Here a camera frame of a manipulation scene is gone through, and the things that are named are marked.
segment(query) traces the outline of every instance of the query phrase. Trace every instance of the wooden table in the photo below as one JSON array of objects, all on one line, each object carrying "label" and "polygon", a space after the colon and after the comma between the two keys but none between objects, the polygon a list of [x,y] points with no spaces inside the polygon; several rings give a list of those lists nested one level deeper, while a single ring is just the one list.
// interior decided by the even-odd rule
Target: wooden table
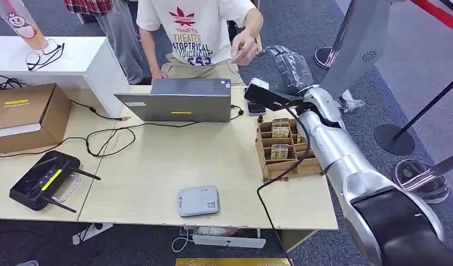
[{"label": "wooden table", "polygon": [[[97,117],[87,108],[73,105],[69,122],[66,128],[65,137],[86,137],[89,133],[99,129],[114,128],[115,122]],[[109,137],[109,132],[96,135],[90,141],[93,150],[99,150],[101,145]],[[38,152],[45,148],[29,150],[26,152]],[[86,145],[83,140],[69,140],[57,148],[58,151],[75,156],[81,161],[81,169],[89,173],[96,173],[101,161],[86,152]],[[0,219],[21,219],[40,221],[69,221],[76,222],[80,210],[85,202],[86,195],[90,189],[92,178],[80,175],[81,182],[64,202],[65,205],[77,210],[71,213],[60,207],[49,204],[42,211],[36,212],[8,197],[9,190],[43,155],[26,155],[11,158],[0,158]],[[64,184],[59,194],[66,194],[71,183]]]},{"label": "wooden table", "polygon": [[[231,103],[245,110],[244,87],[233,87]],[[149,93],[150,86],[131,86],[132,93]],[[233,109],[235,116],[238,110]],[[132,119],[116,127],[141,124]],[[267,111],[265,121],[285,117],[285,111]],[[135,143],[101,161],[87,196],[80,222],[270,228],[256,195],[262,175],[255,149],[256,117],[230,123],[200,123],[181,129],[144,126],[132,129]],[[121,131],[106,152],[131,141]],[[220,212],[182,218],[177,193],[188,187],[217,186]],[[284,245],[291,250],[317,230],[338,229],[325,176],[304,176],[277,182],[261,191]]]}]

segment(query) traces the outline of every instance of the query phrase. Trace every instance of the robotic hand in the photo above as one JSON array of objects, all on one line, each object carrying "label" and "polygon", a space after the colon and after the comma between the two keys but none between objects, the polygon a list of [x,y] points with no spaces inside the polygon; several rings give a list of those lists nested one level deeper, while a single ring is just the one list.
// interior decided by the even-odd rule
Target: robotic hand
[{"label": "robotic hand", "polygon": [[319,86],[302,96],[275,93],[250,85],[245,98],[277,111],[297,106],[300,134],[329,178],[347,229],[360,252],[376,265],[453,265],[443,243],[443,228],[432,209],[379,173],[346,131],[330,94]]}]

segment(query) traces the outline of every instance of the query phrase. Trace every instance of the cardboard divider tray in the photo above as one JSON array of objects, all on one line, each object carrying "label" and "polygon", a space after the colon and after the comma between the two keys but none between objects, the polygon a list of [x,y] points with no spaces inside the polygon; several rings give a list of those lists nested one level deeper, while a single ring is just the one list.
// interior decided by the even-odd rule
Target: cardboard divider tray
[{"label": "cardboard divider tray", "polygon": [[[256,150],[258,152],[259,164],[261,165],[264,180],[270,180],[289,167],[293,166],[306,151],[306,139],[303,143],[297,143],[298,130],[295,119],[289,119],[290,133],[286,138],[272,138],[272,122],[263,122],[258,126],[256,135]],[[271,160],[271,146],[275,144],[287,144],[289,151],[287,159]],[[320,163],[315,158],[313,151],[309,151],[306,159],[298,167],[295,167],[286,178],[303,177],[322,173]]]}]

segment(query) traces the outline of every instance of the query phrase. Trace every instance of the floor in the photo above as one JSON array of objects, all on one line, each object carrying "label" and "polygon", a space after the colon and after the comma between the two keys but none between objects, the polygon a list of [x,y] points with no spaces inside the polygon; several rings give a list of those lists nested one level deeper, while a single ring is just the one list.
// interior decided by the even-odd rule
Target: floor
[{"label": "floor", "polygon": [[[344,0],[337,2],[284,0],[281,8],[277,8],[272,1],[262,1],[261,11],[265,17],[261,32],[263,46],[286,44],[291,50],[303,54],[313,77],[317,82],[321,81],[326,72],[313,63],[312,55],[319,47],[331,44],[336,36],[343,18],[341,8],[345,9],[346,5]],[[81,25],[76,16],[66,12],[60,1],[43,3],[25,0],[24,3],[46,35],[102,35],[97,24]],[[393,5],[386,55],[351,88],[354,96],[363,99],[367,106],[344,116],[349,133],[370,163],[387,176],[391,167],[404,157],[393,156],[380,149],[373,140],[373,128],[388,122],[398,125],[406,123],[407,117],[412,117],[424,105],[421,102],[427,102],[453,78],[452,33],[411,5],[408,1]],[[409,18],[417,23],[406,22],[405,19]],[[306,30],[297,31],[303,25]],[[0,18],[0,35],[13,34]],[[162,30],[156,32],[156,42],[158,57],[163,60],[162,55],[169,52],[169,41]],[[417,47],[411,47],[410,43],[417,44]],[[272,86],[278,86],[280,77],[271,62],[268,57],[259,57],[250,66],[241,68],[240,72],[246,81],[258,77],[269,81]],[[439,161],[449,155],[447,152],[453,151],[453,145],[448,151],[443,146],[437,146],[438,141],[453,141],[453,97],[443,101],[437,108],[444,107],[445,110],[426,118],[425,126],[410,131],[416,137],[416,151],[412,157],[433,162],[432,158]],[[453,177],[450,177],[450,182],[453,186]],[[360,255],[347,232],[337,198],[332,191],[331,194],[339,230],[318,232],[297,247],[291,256],[296,265],[370,265]],[[446,244],[453,249],[453,193],[445,202],[434,205],[433,209],[444,225]],[[282,257],[270,231],[264,233],[267,242],[265,248],[260,250],[189,244],[186,250],[174,254],[170,245],[177,236],[176,228],[117,225],[87,241],[86,245],[70,248],[70,236],[79,232],[78,226],[83,225],[0,221],[0,266],[16,265],[28,259],[37,259],[44,266],[152,266],[173,265],[176,258],[189,257]],[[15,229],[37,232],[44,240],[25,231],[4,233]]]}]

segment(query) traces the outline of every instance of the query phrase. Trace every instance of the plaid shirt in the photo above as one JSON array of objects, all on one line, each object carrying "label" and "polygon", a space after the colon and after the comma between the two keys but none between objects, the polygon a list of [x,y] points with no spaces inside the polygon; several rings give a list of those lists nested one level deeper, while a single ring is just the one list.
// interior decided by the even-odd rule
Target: plaid shirt
[{"label": "plaid shirt", "polygon": [[112,8],[112,0],[64,0],[71,13],[83,13],[90,16],[102,16]]}]

